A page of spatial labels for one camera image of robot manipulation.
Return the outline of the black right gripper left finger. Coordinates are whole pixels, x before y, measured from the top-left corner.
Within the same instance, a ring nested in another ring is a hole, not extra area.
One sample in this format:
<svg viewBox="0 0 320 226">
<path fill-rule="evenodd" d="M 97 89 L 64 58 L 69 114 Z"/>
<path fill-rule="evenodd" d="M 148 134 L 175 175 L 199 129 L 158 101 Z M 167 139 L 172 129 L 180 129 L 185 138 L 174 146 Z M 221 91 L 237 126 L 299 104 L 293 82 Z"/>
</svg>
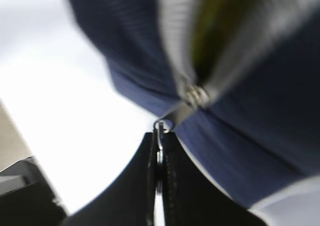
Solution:
<svg viewBox="0 0 320 226">
<path fill-rule="evenodd" d="M 157 134 L 146 133 L 113 183 L 62 225 L 154 225 L 157 148 Z"/>
</svg>

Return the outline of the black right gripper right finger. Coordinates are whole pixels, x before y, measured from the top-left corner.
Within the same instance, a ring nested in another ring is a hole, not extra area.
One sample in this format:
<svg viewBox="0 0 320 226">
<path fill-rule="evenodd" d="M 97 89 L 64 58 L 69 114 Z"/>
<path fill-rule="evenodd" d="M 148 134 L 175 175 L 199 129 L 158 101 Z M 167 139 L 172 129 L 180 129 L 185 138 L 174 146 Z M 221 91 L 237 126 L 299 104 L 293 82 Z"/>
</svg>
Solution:
<svg viewBox="0 0 320 226">
<path fill-rule="evenodd" d="M 163 205 L 166 225 L 260 226 L 266 223 L 217 189 L 195 166 L 174 133 L 163 146 Z"/>
</svg>

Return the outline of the black robot base housing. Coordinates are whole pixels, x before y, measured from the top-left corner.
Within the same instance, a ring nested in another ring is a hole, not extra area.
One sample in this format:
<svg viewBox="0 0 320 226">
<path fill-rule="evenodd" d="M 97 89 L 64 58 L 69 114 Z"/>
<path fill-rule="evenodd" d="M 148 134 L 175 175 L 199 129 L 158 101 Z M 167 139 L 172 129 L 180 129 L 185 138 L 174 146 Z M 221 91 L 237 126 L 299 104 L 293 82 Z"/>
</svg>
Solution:
<svg viewBox="0 0 320 226">
<path fill-rule="evenodd" d="M 0 172 L 1 225 L 60 225 L 67 213 L 34 157 Z"/>
</svg>

